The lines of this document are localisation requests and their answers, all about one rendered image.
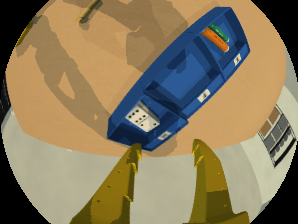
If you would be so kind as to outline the white domino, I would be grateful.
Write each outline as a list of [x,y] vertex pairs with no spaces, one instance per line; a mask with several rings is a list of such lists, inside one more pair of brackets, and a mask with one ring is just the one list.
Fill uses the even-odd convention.
[[134,108],[128,113],[125,117],[141,129],[149,132],[160,123],[159,121],[152,116],[149,112],[147,112],[143,107],[141,107],[138,103],[134,106]]
[[[159,119],[148,109],[148,107],[140,100],[138,104],[143,107],[147,112],[149,112],[152,116],[154,116],[158,121]],[[160,122],[160,121],[159,121]]]

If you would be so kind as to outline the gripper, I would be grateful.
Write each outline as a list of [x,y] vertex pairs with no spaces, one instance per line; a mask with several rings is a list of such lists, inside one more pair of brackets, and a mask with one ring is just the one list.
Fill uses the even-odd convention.
[[[215,153],[202,140],[194,139],[192,155],[197,168],[195,197],[190,220],[182,224],[250,224],[246,211],[232,211],[224,171]],[[141,143],[134,143],[69,224],[130,224],[138,161]]]

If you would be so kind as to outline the blue bin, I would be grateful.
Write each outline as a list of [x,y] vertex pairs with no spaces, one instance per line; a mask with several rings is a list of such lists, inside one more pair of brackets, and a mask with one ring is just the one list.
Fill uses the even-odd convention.
[[[212,22],[229,38],[227,52],[201,34]],[[141,143],[142,150],[152,152],[189,124],[187,119],[229,80],[250,52],[233,9],[214,7],[177,37],[137,80],[108,119],[107,139],[127,146]],[[160,121],[149,132],[125,118],[140,100]]]

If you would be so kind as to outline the orange battery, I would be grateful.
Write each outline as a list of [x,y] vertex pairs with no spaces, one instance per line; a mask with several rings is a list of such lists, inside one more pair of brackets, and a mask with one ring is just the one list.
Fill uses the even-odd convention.
[[229,46],[210,28],[205,28],[205,30],[203,30],[201,34],[205,36],[207,39],[209,39],[211,42],[213,42],[223,52],[227,52],[229,50]]

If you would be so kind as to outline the green battery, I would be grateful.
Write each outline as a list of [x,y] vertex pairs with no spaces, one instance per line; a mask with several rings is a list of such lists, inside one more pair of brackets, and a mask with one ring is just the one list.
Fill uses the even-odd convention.
[[214,23],[211,23],[208,27],[212,29],[218,36],[220,36],[225,42],[229,42],[229,38],[227,37],[227,35]]

